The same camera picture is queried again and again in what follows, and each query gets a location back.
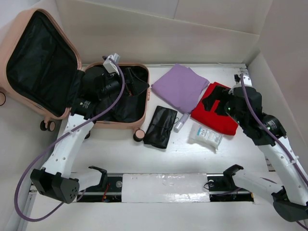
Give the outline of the red cloth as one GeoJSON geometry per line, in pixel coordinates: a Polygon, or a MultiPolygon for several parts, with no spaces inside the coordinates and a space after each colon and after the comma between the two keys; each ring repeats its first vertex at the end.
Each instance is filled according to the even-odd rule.
{"type": "Polygon", "coordinates": [[[207,98],[216,86],[225,87],[224,85],[221,85],[217,82],[210,83],[198,105],[194,110],[192,110],[191,118],[219,133],[234,136],[236,134],[238,124],[229,116],[220,116],[215,112],[220,101],[215,100],[210,111],[206,111],[202,103],[202,100],[207,98]]]}

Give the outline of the purple cloth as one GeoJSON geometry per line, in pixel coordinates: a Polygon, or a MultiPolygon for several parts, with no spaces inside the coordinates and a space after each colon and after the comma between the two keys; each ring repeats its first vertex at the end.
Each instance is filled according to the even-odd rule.
{"type": "Polygon", "coordinates": [[[197,106],[202,91],[209,80],[199,76],[189,67],[175,64],[152,84],[152,92],[180,113],[188,113],[197,106]]]}

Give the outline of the white tissue packet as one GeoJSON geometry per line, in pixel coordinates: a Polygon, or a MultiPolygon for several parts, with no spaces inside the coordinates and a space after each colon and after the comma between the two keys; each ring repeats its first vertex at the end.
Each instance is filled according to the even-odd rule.
{"type": "Polygon", "coordinates": [[[189,144],[197,143],[206,146],[216,152],[222,141],[222,138],[222,134],[209,128],[203,127],[197,123],[193,123],[187,142],[189,144]]]}

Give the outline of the black pouch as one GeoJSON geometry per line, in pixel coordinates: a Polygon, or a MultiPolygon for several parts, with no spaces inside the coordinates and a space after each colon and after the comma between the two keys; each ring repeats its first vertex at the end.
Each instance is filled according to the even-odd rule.
{"type": "Polygon", "coordinates": [[[144,144],[166,149],[177,113],[176,110],[157,106],[143,138],[144,144]]]}

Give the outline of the pink hard-shell suitcase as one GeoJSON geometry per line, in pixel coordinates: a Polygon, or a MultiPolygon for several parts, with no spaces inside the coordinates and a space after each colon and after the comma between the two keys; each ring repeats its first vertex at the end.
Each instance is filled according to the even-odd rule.
{"type": "MultiPolygon", "coordinates": [[[[43,131],[52,131],[56,119],[64,119],[76,98],[82,73],[102,61],[82,66],[81,58],[44,9],[20,12],[0,46],[0,88],[43,115],[43,131]]],[[[135,141],[145,133],[133,130],[135,141]]]]}

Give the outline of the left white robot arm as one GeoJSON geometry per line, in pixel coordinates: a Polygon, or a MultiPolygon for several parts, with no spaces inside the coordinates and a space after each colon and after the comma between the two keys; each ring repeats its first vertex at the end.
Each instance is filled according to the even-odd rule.
{"type": "Polygon", "coordinates": [[[41,169],[30,175],[38,192],[62,203],[73,202],[79,191],[107,186],[104,169],[91,166],[87,174],[71,172],[75,157],[93,127],[138,130],[149,99],[149,71],[125,64],[108,72],[101,64],[82,73],[63,135],[41,169]]]}

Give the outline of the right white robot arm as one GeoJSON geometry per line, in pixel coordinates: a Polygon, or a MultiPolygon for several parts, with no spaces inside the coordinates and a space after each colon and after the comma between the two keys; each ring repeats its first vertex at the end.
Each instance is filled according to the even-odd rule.
{"type": "Polygon", "coordinates": [[[202,99],[205,110],[215,110],[221,116],[232,118],[255,146],[268,158],[281,184],[271,183],[233,165],[223,172],[217,182],[223,190],[242,188],[260,196],[273,205],[286,221],[299,222],[308,218],[308,175],[302,168],[280,121],[262,111],[262,96],[252,86],[232,89],[216,86],[202,99]]]}

